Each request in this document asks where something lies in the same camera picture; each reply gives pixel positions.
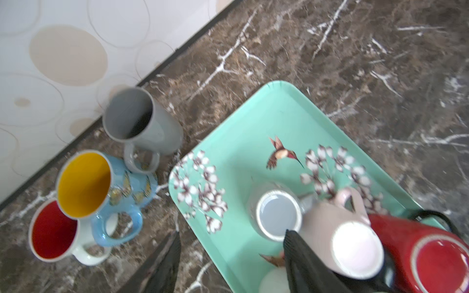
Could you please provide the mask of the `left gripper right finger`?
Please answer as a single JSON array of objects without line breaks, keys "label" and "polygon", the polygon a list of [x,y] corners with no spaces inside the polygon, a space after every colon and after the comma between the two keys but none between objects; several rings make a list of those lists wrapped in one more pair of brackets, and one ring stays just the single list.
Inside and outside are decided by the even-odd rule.
[{"label": "left gripper right finger", "polygon": [[350,292],[296,231],[286,232],[283,251],[289,290],[292,293]]}]

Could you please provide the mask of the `mint green floral tray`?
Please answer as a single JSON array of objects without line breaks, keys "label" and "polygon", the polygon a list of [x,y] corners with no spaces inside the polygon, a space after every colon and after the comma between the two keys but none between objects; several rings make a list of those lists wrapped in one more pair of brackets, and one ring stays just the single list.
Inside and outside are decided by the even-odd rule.
[{"label": "mint green floral tray", "polygon": [[235,293],[256,293],[271,266],[262,255],[282,246],[260,236],[247,201],[262,184],[281,183],[297,195],[309,150],[347,150],[365,167],[376,202],[405,217],[419,205],[300,90],[285,81],[264,85],[202,140],[169,177],[169,192],[207,254]]}]

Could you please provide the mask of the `cream beige mug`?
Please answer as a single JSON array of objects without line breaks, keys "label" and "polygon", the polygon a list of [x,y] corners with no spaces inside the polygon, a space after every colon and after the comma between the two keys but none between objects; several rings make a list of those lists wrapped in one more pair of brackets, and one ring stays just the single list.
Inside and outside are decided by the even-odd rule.
[{"label": "cream beige mug", "polygon": [[262,279],[259,293],[290,293],[287,271],[284,267],[276,267]]}]

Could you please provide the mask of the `tall dark grey mug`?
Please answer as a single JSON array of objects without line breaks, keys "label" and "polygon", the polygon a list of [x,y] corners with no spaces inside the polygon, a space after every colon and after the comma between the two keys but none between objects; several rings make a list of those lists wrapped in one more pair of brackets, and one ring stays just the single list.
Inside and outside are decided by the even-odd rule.
[{"label": "tall dark grey mug", "polygon": [[[124,163],[134,173],[149,175],[155,172],[160,157],[176,152],[183,144],[181,124],[140,87],[117,92],[111,98],[102,121],[107,135],[124,145]],[[137,148],[151,153],[148,167],[137,165],[133,157]]]}]

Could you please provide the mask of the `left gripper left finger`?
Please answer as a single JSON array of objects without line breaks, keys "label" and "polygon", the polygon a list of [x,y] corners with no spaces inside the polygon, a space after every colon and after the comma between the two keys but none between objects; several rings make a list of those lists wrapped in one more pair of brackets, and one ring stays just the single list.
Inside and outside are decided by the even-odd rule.
[{"label": "left gripper left finger", "polygon": [[119,289],[120,293],[172,293],[177,282],[181,240],[169,233],[142,266]]}]

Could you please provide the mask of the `pale pink mug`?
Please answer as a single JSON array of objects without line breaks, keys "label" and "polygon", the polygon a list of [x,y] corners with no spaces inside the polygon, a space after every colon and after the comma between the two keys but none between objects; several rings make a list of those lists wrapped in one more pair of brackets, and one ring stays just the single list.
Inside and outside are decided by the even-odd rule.
[{"label": "pale pink mug", "polygon": [[313,199],[299,234],[332,271],[357,280],[373,278],[384,264],[384,248],[357,189],[346,187],[332,200]]}]

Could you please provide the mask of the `small light grey mug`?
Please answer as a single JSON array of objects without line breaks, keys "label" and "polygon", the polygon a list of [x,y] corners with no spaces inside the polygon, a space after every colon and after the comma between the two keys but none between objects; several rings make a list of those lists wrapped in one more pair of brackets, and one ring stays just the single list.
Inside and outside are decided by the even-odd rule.
[{"label": "small light grey mug", "polygon": [[283,184],[271,181],[254,187],[247,201],[247,213],[260,236],[282,242],[288,230],[300,231],[303,215],[318,201],[315,193],[297,196]]}]

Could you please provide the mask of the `black mug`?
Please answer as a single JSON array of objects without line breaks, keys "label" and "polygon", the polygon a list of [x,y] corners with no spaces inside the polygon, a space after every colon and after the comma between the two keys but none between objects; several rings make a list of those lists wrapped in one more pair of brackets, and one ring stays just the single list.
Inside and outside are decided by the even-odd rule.
[{"label": "black mug", "polygon": [[379,273],[373,278],[356,280],[336,273],[336,276],[353,293],[400,293],[401,291],[394,285],[395,275],[396,266],[387,249],[384,249],[384,264]]}]

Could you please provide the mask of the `white mug red inside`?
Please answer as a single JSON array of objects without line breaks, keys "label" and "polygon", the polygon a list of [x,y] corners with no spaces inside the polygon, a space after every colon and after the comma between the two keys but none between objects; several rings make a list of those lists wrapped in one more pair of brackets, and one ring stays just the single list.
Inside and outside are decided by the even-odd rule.
[{"label": "white mug red inside", "polygon": [[44,262],[58,262],[74,256],[86,266],[96,266],[111,256],[112,247],[101,255],[87,249],[96,245],[90,219],[71,219],[59,208],[56,199],[49,199],[35,212],[28,233],[33,254]]}]

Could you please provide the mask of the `blue butterfly mug yellow inside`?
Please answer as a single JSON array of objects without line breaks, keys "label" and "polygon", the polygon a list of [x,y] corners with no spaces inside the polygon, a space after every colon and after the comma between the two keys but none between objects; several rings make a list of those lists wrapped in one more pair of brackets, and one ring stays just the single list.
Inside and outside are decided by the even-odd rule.
[{"label": "blue butterfly mug yellow inside", "polygon": [[[57,203],[67,217],[91,222],[98,245],[114,247],[140,233],[144,224],[142,209],[154,199],[158,186],[155,175],[132,172],[120,158],[84,150],[61,168],[56,180]],[[131,231],[114,238],[107,232],[106,223],[121,213],[130,217]]]}]

